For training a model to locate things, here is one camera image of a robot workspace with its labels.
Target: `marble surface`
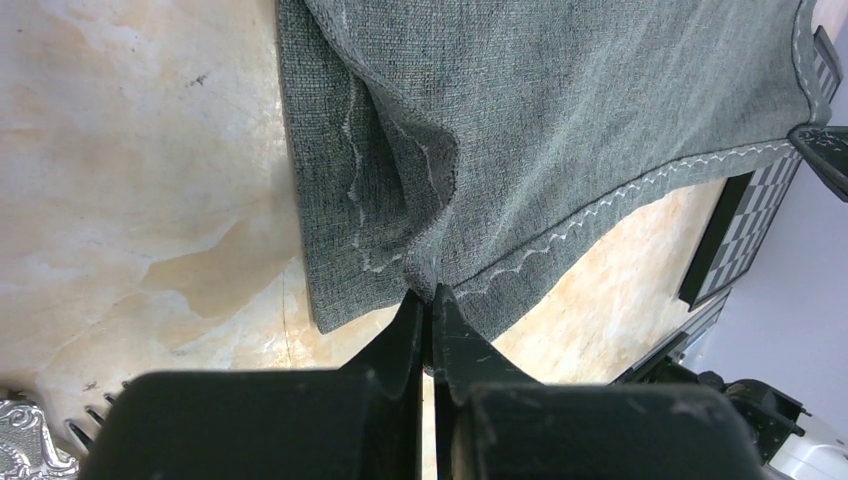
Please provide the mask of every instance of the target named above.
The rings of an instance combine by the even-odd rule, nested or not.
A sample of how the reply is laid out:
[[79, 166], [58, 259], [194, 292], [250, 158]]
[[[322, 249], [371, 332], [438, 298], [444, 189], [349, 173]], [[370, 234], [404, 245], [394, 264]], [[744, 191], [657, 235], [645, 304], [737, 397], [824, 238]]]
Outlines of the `marble surface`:
[[[819, 4], [838, 31], [848, 2]], [[0, 6], [0, 385], [57, 433], [146, 371], [331, 367], [388, 323], [311, 323], [273, 0]], [[613, 378], [688, 317], [721, 185], [630, 215], [495, 346], [546, 382]]]

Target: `cloth fold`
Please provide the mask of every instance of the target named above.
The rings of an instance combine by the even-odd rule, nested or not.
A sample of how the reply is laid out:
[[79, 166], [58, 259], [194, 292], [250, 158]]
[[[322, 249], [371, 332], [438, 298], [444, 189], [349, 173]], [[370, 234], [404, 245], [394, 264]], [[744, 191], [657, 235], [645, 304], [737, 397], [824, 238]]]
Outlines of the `cloth fold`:
[[492, 339], [628, 213], [777, 160], [830, 115], [814, 3], [279, 0], [319, 329], [443, 282]]

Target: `white zigzag stitching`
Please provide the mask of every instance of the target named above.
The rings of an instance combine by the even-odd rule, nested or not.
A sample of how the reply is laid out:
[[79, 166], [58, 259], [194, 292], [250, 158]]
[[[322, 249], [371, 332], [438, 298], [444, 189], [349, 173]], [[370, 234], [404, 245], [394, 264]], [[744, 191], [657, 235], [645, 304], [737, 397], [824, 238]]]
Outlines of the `white zigzag stitching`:
[[365, 209], [362, 208], [362, 203], [359, 201], [359, 195], [356, 193], [356, 182], [359, 181], [360, 174], [362, 173], [362, 154], [359, 152], [359, 149], [356, 148], [356, 142], [354, 142], [353, 140], [353, 132], [351, 132], [350, 129], [350, 122], [353, 117], [353, 109], [355, 107], [356, 102], [356, 84], [354, 83], [353, 73], [348, 72], [347, 75], [348, 84], [350, 85], [350, 102], [347, 106], [347, 115], [345, 115], [344, 122], [342, 123], [342, 132], [344, 132], [345, 138], [347, 138], [347, 141], [350, 144], [350, 148], [351, 150], [353, 150], [353, 158], [356, 162], [356, 169], [353, 174], [353, 182], [351, 182], [350, 184], [350, 189], [348, 189], [347, 191], [347, 196], [348, 198], [350, 198], [353, 204], [356, 205], [356, 208], [359, 212], [359, 227], [356, 229], [356, 231], [354, 231], [353, 241], [351, 241], [350, 243], [351, 245], [353, 245], [353, 248], [359, 251], [359, 254], [362, 255], [362, 271], [380, 273], [392, 263], [397, 262], [398, 260], [403, 258], [403, 255], [396, 254], [392, 256], [392, 258], [385, 265], [372, 267], [371, 257], [368, 255], [368, 252], [364, 248], [359, 246], [359, 240], [361, 238], [360, 232], [365, 227]]
[[713, 154], [713, 155], [710, 155], [709, 157], [706, 157], [706, 160], [704, 160], [705, 157], [699, 157], [695, 160], [692, 160], [691, 163], [686, 161], [686, 160], [681, 160], [680, 162], [677, 163], [677, 165], [671, 164], [667, 168], [665, 168], [664, 170], [660, 169], [653, 177], [646, 176], [645, 178], [642, 178], [641, 180], [636, 180], [636, 181], [631, 182], [631, 183], [629, 183], [629, 184], [627, 184], [623, 187], [619, 187], [611, 195], [608, 194], [608, 196], [610, 196], [610, 199], [603, 199], [603, 200], [595, 202], [591, 206], [584, 207], [584, 209], [583, 209], [584, 211], [583, 211], [582, 215], [580, 215], [579, 213], [575, 214], [575, 215], [580, 215], [580, 220], [569, 221], [568, 225], [565, 227], [565, 232], [563, 232], [561, 234], [559, 234], [559, 233], [551, 234], [551, 236], [548, 237], [548, 241], [547, 241], [547, 244], [545, 245], [545, 248], [543, 248], [541, 250], [535, 250], [535, 249], [532, 249], [532, 248], [528, 249], [527, 251], [524, 252], [524, 255], [521, 256], [521, 261], [519, 261], [518, 265], [516, 265], [515, 267], [506, 268], [506, 269], [500, 269], [499, 268], [499, 269], [496, 269], [494, 272], [492, 272], [492, 274], [489, 276], [489, 280], [486, 282], [486, 286], [482, 290], [465, 290], [465, 291], [457, 292], [456, 298], [462, 298], [466, 295], [471, 295], [471, 294], [483, 295], [483, 294], [485, 294], [486, 292], [489, 291], [489, 286], [491, 285], [492, 280], [494, 280], [495, 277], [497, 277], [497, 276], [499, 276], [503, 273], [507, 273], [507, 272], [512, 272], [512, 273], [515, 273], [515, 274], [519, 273], [521, 271], [521, 268], [524, 266], [524, 261], [527, 260], [528, 257], [530, 257], [531, 255], [539, 254], [539, 253], [547, 254], [551, 250], [552, 242], [554, 240], [565, 240], [568, 237], [569, 230], [571, 230], [572, 227], [577, 227], [577, 229], [579, 229], [580, 227], [583, 226], [583, 221], [586, 219], [586, 217], [588, 217], [589, 215], [591, 215], [593, 217], [597, 216], [598, 212], [601, 210], [602, 207], [604, 207], [605, 205], [606, 206], [612, 205], [613, 201], [615, 201], [615, 199], [618, 198], [618, 197], [624, 198], [625, 196], [627, 196], [627, 192], [629, 192], [630, 190], [641, 190], [642, 187], [637, 185], [637, 183], [641, 183], [641, 184], [651, 183], [651, 184], [653, 184], [657, 180], [657, 178], [659, 178], [659, 177], [668, 177], [669, 172], [677, 172], [678, 170], [682, 169], [683, 167], [692, 168], [694, 165], [699, 164], [699, 163], [703, 163], [704, 165], [706, 165], [706, 164], [712, 162], [713, 160], [718, 160], [719, 162], [723, 162], [725, 158], [727, 158], [731, 155], [738, 155], [738, 156], [742, 157], [742, 156], [745, 156], [745, 155], [747, 155], [748, 153], [751, 153], [751, 152], [757, 152], [759, 154], [759, 153], [762, 153], [763, 150], [766, 150], [766, 149], [778, 151], [781, 148], [788, 147], [788, 146], [791, 146], [791, 144], [789, 142], [783, 142], [783, 143], [780, 143], [780, 144], [777, 144], [777, 145], [770, 144], [770, 145], [763, 145], [762, 147], [750, 147], [750, 148], [747, 148], [747, 149], [742, 150], [742, 151], [737, 151], [736, 149], [733, 149], [733, 150], [727, 152], [726, 154], [724, 154], [723, 156]]
[[430, 183], [430, 188], [432, 188], [433, 192], [436, 194], [436, 200], [439, 201], [439, 207], [444, 207], [445, 202], [442, 201], [442, 196], [439, 195], [439, 191], [436, 190], [436, 184], [435, 184], [435, 182], [433, 182], [433, 167], [430, 165], [430, 151], [429, 151], [429, 149], [427, 147], [425, 147], [424, 145], [422, 145], [414, 137], [409, 136], [409, 134], [406, 133], [406, 131], [404, 131], [404, 129], [400, 128], [400, 125], [398, 125], [397, 123], [395, 123], [394, 120], [391, 119], [391, 117], [389, 117], [389, 121], [392, 122], [392, 125], [394, 125], [395, 128], [398, 129], [398, 132], [400, 132], [400, 134], [403, 135], [404, 138], [406, 138], [407, 140], [412, 140], [412, 142], [415, 143], [415, 146], [418, 147], [419, 150], [421, 150], [421, 154], [424, 155], [424, 165], [427, 167], [427, 182]]
[[[798, 7], [800, 10], [803, 10], [807, 2], [809, 0], [804, 0], [801, 2], [801, 5]], [[801, 89], [804, 91], [804, 95], [807, 96], [808, 100], [812, 101], [812, 105], [810, 105], [810, 122], [816, 121], [816, 114], [819, 111], [819, 99], [813, 98], [813, 95], [810, 93], [810, 82], [807, 80], [807, 77], [804, 76], [803, 72], [801, 72], [801, 51], [798, 49], [798, 40], [801, 38], [801, 25], [795, 25], [795, 36], [792, 39], [792, 53], [794, 54], [794, 64], [795, 64], [795, 75], [801, 80]]]

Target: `seam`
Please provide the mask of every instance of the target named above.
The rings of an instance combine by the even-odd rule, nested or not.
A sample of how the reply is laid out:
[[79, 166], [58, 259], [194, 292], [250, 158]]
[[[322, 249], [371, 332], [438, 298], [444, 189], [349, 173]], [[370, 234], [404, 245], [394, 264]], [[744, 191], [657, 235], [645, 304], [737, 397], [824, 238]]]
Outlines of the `seam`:
[[356, 106], [356, 83], [353, 78], [353, 73], [348, 72], [348, 96], [350, 100], [347, 105], [347, 114], [345, 114], [345, 119], [342, 122], [342, 132], [347, 139], [347, 142], [350, 144], [350, 148], [353, 151], [353, 159], [354, 159], [354, 173], [353, 173], [353, 181], [350, 184], [350, 188], [347, 191], [347, 196], [351, 202], [353, 202], [354, 206], [357, 209], [357, 213], [359, 216], [359, 225], [354, 228], [353, 231], [353, 240], [350, 242], [353, 245], [359, 254], [362, 256], [362, 271], [364, 272], [374, 272], [380, 273], [386, 269], [389, 265], [394, 262], [399, 261], [403, 256], [401, 254], [395, 254], [392, 258], [385, 264], [374, 267], [371, 265], [371, 256], [368, 251], [360, 246], [361, 232], [362, 229], [365, 228], [365, 209], [362, 207], [362, 202], [359, 199], [359, 194], [356, 192], [356, 184], [359, 181], [359, 177], [362, 174], [362, 153], [359, 151], [359, 148], [356, 147], [356, 142], [353, 139], [353, 132], [351, 131], [351, 120], [353, 117], [353, 109]]
[[812, 122], [816, 121], [816, 116], [817, 116], [818, 110], [819, 110], [819, 99], [815, 98], [813, 96], [813, 94], [810, 93], [810, 81], [807, 79], [806, 75], [804, 75], [804, 72], [801, 71], [801, 64], [802, 64], [801, 49], [798, 48], [798, 41], [801, 39], [801, 31], [802, 31], [802, 25], [800, 25], [800, 24], [803, 23], [803, 18], [801, 18], [802, 17], [801, 12], [803, 12], [804, 9], [806, 8], [808, 1], [809, 0], [803, 0], [798, 5], [798, 13], [795, 15], [795, 25], [794, 25], [795, 35], [793, 35], [793, 37], [792, 37], [792, 56], [793, 56], [793, 62], [792, 63], [793, 63], [793, 66], [795, 67], [795, 76], [798, 78], [798, 83], [801, 86], [801, 90], [804, 92], [804, 95], [807, 97], [807, 105], [809, 105], [809, 107], [810, 107], [810, 120], [809, 121], [812, 123]]
[[[430, 115], [426, 113], [426, 111], [422, 111], [422, 109], [417, 106], [414, 102], [412, 102], [406, 95], [403, 94], [401, 90], [396, 88], [393, 84], [388, 82], [383, 76], [379, 73], [370, 70], [366, 63], [362, 60], [362, 58], [358, 55], [358, 52], [355, 48], [350, 48], [352, 42], [345, 44], [340, 41], [339, 32], [335, 31], [333, 28], [334, 18], [327, 11], [327, 9], [322, 5], [319, 0], [303, 0], [306, 4], [307, 9], [312, 13], [313, 17], [316, 19], [318, 23], [318, 28], [321, 30], [325, 40], [329, 43], [330, 48], [335, 51], [335, 53], [339, 56], [339, 58], [344, 62], [348, 69], [349, 81], [353, 83], [353, 73], [355, 73], [359, 78], [362, 78], [366, 84], [369, 85], [369, 89], [371, 89], [371, 95], [379, 97], [381, 94], [386, 95], [389, 99], [395, 103], [402, 105], [407, 113], [405, 115], [409, 115], [410, 117], [417, 119], [419, 121], [423, 121], [429, 125], [432, 125], [439, 129], [441, 133], [445, 134], [454, 150], [459, 149], [459, 140], [456, 136], [456, 133], [451, 130], [450, 127], [438, 121], [437, 119], [432, 118]], [[347, 34], [347, 11], [343, 14], [343, 24], [345, 25], [345, 34]], [[350, 128], [350, 112], [347, 120], [348, 129]], [[450, 162], [455, 162], [455, 158], [450, 159]], [[456, 171], [453, 170], [453, 178], [451, 178], [451, 187], [452, 191], [448, 194], [448, 197], [445, 199], [445, 208], [441, 209], [438, 213], [435, 221], [438, 221], [440, 218], [443, 218], [446, 215], [446, 211], [450, 208], [451, 202], [453, 200], [453, 196], [456, 192]], [[425, 227], [425, 229], [419, 232], [418, 235], [412, 238], [409, 243], [409, 247], [407, 252], [411, 252], [414, 247], [421, 242], [421, 239], [424, 238], [429, 233], [429, 226]], [[383, 269], [386, 268], [391, 263], [394, 263], [398, 260], [402, 260], [404, 258], [403, 255], [395, 255], [391, 258], [389, 263], [381, 266], [373, 268], [370, 266], [370, 257], [368, 257], [368, 252], [359, 248], [359, 235], [356, 236], [357, 251], [362, 254], [363, 257], [363, 270], [364, 271], [372, 271], [375, 273], [380, 273]]]
[[387, 115], [387, 117], [388, 117], [389, 121], [392, 122], [392, 125], [394, 125], [394, 127], [397, 128], [398, 132], [400, 132], [400, 134], [403, 135], [403, 137], [406, 138], [407, 140], [412, 140], [412, 142], [415, 144], [415, 146], [418, 147], [418, 150], [421, 151], [421, 155], [424, 157], [424, 165], [427, 168], [427, 182], [430, 184], [430, 188], [433, 189], [433, 193], [436, 194], [436, 200], [439, 201], [439, 208], [444, 208], [445, 202], [442, 200], [442, 196], [439, 194], [439, 191], [436, 189], [436, 183], [433, 181], [433, 167], [430, 164], [429, 149], [427, 147], [425, 147], [424, 145], [422, 145], [416, 138], [414, 138], [414, 137], [410, 136], [408, 133], [406, 133], [406, 131], [404, 129], [400, 128], [400, 125], [398, 125], [394, 121], [394, 119], [391, 118], [391, 116]]
[[710, 162], [713, 162], [713, 161], [716, 161], [716, 160], [718, 160], [719, 162], [723, 162], [727, 157], [734, 156], [734, 155], [739, 156], [739, 157], [743, 157], [743, 156], [745, 156], [745, 155], [747, 155], [751, 152], [757, 152], [757, 154], [760, 154], [766, 149], [770, 149], [770, 150], [773, 150], [773, 151], [779, 151], [780, 149], [782, 149], [784, 147], [791, 147], [791, 146], [792, 146], [792, 144], [789, 143], [789, 142], [782, 142], [782, 143], [777, 143], [777, 144], [772, 143], [772, 144], [768, 144], [768, 145], [763, 145], [761, 147], [749, 147], [749, 148], [746, 148], [744, 150], [736, 150], [734, 148], [734, 149], [731, 149], [729, 152], [725, 153], [724, 155], [712, 154], [712, 155], [698, 157], [694, 160], [680, 160], [680, 161], [677, 161], [677, 162], [672, 162], [667, 167], [661, 167], [655, 174], [653, 174], [653, 175], [648, 174], [644, 178], [641, 178], [639, 180], [634, 180], [634, 181], [628, 183], [627, 185], [624, 185], [622, 187], [615, 189], [612, 193], [608, 193], [607, 195], [604, 195], [603, 197], [601, 197], [601, 199], [596, 200], [594, 203], [584, 207], [582, 209], [583, 210], [582, 214], [580, 214], [578, 212], [578, 213], [575, 213], [574, 215], [571, 216], [571, 217], [579, 216], [580, 217], [579, 220], [570, 220], [568, 222], [568, 225], [566, 225], [565, 230], [562, 233], [552, 233], [552, 234], [550, 234], [550, 236], [548, 236], [548, 240], [546, 242], [545, 248], [542, 248], [542, 249], [529, 248], [529, 249], [527, 249], [524, 252], [524, 254], [521, 256], [521, 260], [518, 262], [518, 265], [516, 265], [512, 268], [495, 269], [495, 271], [492, 272], [491, 275], [489, 275], [489, 279], [486, 282], [486, 286], [483, 289], [481, 289], [481, 290], [457, 291], [455, 293], [456, 298], [459, 299], [459, 298], [462, 298], [466, 295], [484, 295], [484, 294], [486, 294], [489, 291], [489, 287], [492, 284], [492, 280], [494, 280], [496, 277], [498, 277], [498, 276], [500, 276], [504, 273], [518, 274], [519, 272], [521, 272], [521, 269], [524, 266], [524, 262], [529, 257], [531, 257], [532, 255], [540, 254], [540, 253], [541, 254], [549, 253], [551, 251], [551, 248], [553, 247], [553, 241], [554, 240], [565, 240], [568, 237], [568, 234], [570, 233], [572, 228], [576, 232], [576, 231], [580, 230], [581, 227], [583, 227], [583, 223], [585, 222], [587, 217], [589, 217], [590, 215], [592, 217], [596, 217], [598, 215], [598, 212], [600, 212], [603, 207], [613, 205], [613, 203], [615, 203], [615, 201], [617, 199], [626, 197], [627, 194], [632, 190], [636, 190], [636, 191], [642, 190], [642, 187], [646, 183], [653, 184], [654, 182], [656, 182], [656, 180], [658, 178], [668, 177], [669, 173], [678, 172], [678, 171], [682, 170], [684, 167], [691, 169], [692, 167], [694, 167], [697, 164], [708, 165]]

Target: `silver ornate object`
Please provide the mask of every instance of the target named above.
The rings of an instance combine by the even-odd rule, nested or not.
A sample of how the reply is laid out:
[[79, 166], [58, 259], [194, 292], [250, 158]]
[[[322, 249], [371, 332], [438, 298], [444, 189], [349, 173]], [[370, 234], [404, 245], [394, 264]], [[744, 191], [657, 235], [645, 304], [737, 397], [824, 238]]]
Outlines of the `silver ornate object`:
[[53, 444], [44, 411], [29, 400], [0, 400], [0, 479], [75, 479], [76, 458]]

